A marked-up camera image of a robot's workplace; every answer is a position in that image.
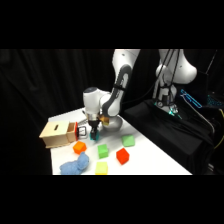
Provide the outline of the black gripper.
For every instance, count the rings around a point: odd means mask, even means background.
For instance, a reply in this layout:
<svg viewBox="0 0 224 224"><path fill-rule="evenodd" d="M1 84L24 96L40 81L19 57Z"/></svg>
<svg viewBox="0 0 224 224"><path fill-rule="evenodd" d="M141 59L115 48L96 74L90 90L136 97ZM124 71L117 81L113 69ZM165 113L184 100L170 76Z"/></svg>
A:
<svg viewBox="0 0 224 224"><path fill-rule="evenodd" d="M99 123L100 123L99 119L97 119L97 120L89 120L88 121L89 126L92 128L89 131L89 137L90 137L91 140L93 140L93 130L96 130L98 128ZM100 131L97 129L97 131L96 131L96 139L95 140L99 140L99 136L100 136Z"/></svg>

